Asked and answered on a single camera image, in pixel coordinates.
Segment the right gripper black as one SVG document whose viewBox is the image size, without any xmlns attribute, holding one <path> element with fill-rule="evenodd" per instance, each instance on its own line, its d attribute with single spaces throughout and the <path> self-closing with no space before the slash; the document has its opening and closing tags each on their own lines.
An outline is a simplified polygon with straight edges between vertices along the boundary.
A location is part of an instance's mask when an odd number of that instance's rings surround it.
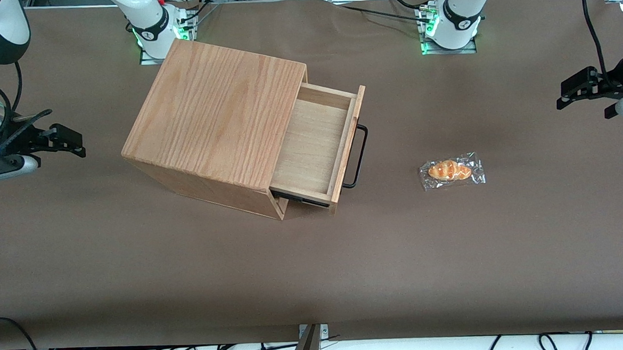
<svg viewBox="0 0 623 350">
<path fill-rule="evenodd" d="M 6 154 L 26 156 L 36 152 L 56 152 L 52 145 L 58 148 L 57 151 L 69 152 L 80 158 L 86 158 L 83 135 L 59 123 L 41 129 L 35 126 L 27 127 L 7 145 Z"/>
</svg>

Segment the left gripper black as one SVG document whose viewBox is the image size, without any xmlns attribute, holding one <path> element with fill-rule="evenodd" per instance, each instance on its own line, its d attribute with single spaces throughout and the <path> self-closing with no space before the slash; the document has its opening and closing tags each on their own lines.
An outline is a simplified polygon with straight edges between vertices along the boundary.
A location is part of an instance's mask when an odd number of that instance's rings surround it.
<svg viewBox="0 0 623 350">
<path fill-rule="evenodd" d="M 623 98 L 623 68 L 615 68 L 598 74 L 593 67 L 585 67 L 561 83 L 561 96 L 556 99 L 557 110 L 563 110 L 574 102 Z"/>
</svg>

